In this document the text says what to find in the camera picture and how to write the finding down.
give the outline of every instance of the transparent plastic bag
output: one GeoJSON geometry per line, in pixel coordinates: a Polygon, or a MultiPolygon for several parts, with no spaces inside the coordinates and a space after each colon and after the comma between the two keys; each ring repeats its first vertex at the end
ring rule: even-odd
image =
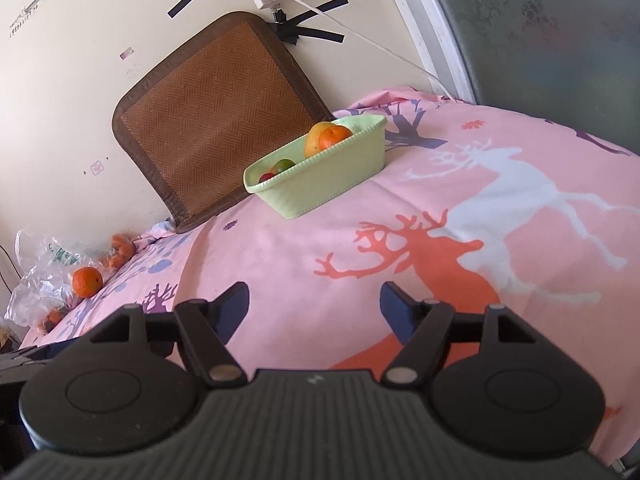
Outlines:
{"type": "Polygon", "coordinates": [[[11,294],[4,318],[21,326],[37,327],[40,332],[50,332],[82,301],[72,288],[76,270],[95,267],[104,282],[113,273],[102,266],[96,251],[67,249],[51,236],[34,243],[23,230],[15,237],[15,254],[24,276],[11,294]]]}

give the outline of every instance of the orange deer print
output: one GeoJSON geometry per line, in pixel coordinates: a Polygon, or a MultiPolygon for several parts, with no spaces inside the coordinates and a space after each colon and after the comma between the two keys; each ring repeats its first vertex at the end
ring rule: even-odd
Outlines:
{"type": "MultiPolygon", "coordinates": [[[[330,253],[325,260],[316,260],[324,269],[316,270],[315,273],[334,280],[348,277],[358,279],[377,274],[399,262],[394,272],[398,274],[413,267],[434,298],[451,304],[459,312],[482,314],[488,304],[499,303],[498,294],[482,276],[465,269],[458,263],[458,258],[463,254],[481,249],[482,241],[459,242],[448,237],[431,237],[428,234],[429,231],[447,224],[447,213],[448,210],[444,210],[440,221],[435,221],[427,212],[423,212],[426,226],[422,221],[418,221],[417,216],[407,218],[396,215],[402,224],[399,229],[372,222],[361,222],[362,228],[356,231],[354,241],[368,240],[369,246],[358,246],[358,250],[361,253],[377,253],[382,256],[383,261],[370,269],[337,270],[332,264],[334,254],[330,253]],[[376,237],[376,234],[380,233],[382,238],[376,237]],[[398,250],[389,249],[386,241],[390,234],[404,238],[406,244],[398,250]]],[[[370,368],[375,377],[379,378],[401,346],[396,336],[390,334],[371,348],[346,359],[333,368],[370,368]]],[[[453,345],[446,364],[449,365],[473,355],[477,351],[477,344],[453,345]]]]}

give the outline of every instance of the light green basket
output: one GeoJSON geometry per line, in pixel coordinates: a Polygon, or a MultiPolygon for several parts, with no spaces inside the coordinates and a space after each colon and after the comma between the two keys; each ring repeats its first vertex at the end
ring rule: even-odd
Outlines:
{"type": "Polygon", "coordinates": [[[375,175],[385,165],[386,117],[350,116],[332,121],[353,135],[305,159],[305,137],[292,140],[244,170],[244,187],[284,218],[297,218],[375,175]],[[283,158],[296,165],[256,184],[283,158]]]}

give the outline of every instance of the peeling paint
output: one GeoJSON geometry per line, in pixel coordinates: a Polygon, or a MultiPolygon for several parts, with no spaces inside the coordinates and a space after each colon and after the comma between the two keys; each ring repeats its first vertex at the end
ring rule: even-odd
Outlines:
{"type": "Polygon", "coordinates": [[[34,13],[34,11],[38,8],[38,3],[41,0],[33,0],[29,5],[27,5],[26,7],[24,7],[24,9],[22,10],[22,12],[20,12],[20,14],[18,14],[18,17],[14,20],[14,22],[9,26],[9,29],[11,31],[9,38],[11,38],[17,31],[18,29],[22,26],[22,24],[24,22],[26,22],[26,20],[29,19],[29,17],[34,13]]]}

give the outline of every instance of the orange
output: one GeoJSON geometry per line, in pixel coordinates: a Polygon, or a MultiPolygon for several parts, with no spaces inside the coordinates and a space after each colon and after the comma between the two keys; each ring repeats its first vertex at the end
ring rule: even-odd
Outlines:
{"type": "Polygon", "coordinates": [[[98,269],[83,267],[74,272],[72,286],[80,298],[90,298],[102,288],[102,275],[98,269]]]}
{"type": "Polygon", "coordinates": [[[320,153],[322,151],[319,144],[320,134],[333,125],[333,123],[323,121],[321,123],[315,124],[309,130],[309,133],[306,134],[305,158],[314,156],[316,153],[320,153]]]}
{"type": "Polygon", "coordinates": [[[334,144],[338,144],[338,142],[348,139],[352,135],[351,130],[346,126],[338,126],[338,124],[334,124],[320,134],[318,144],[320,144],[321,150],[326,150],[334,144]]]}

